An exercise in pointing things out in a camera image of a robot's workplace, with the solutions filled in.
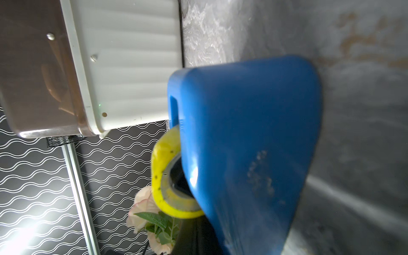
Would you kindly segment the blue tape dispenser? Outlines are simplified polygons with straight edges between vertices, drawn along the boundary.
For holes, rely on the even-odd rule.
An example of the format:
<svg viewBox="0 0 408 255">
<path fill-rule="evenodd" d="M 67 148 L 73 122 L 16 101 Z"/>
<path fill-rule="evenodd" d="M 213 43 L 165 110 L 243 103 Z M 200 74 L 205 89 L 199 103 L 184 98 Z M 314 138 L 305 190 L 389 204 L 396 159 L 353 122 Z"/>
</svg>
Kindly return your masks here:
<svg viewBox="0 0 408 255">
<path fill-rule="evenodd" d="M 315 66 L 286 55 L 182 69 L 167 96 L 152 186 L 182 221 L 173 254 L 281 254 L 321 130 Z"/>
</svg>

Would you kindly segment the pink flower bouquet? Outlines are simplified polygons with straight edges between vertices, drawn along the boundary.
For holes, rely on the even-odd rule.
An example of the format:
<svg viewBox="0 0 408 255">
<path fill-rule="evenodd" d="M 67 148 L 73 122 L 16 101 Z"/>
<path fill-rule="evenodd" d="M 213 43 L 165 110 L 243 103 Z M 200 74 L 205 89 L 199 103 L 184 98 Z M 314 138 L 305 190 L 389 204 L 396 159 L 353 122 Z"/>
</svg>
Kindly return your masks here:
<svg viewBox="0 0 408 255">
<path fill-rule="evenodd" d="M 156 205 L 152 187 L 142 188 L 135 196 L 126 226 L 134 233 L 146 231 L 152 251 L 157 255 L 170 255 L 180 232 L 181 221 L 162 212 Z"/>
</svg>

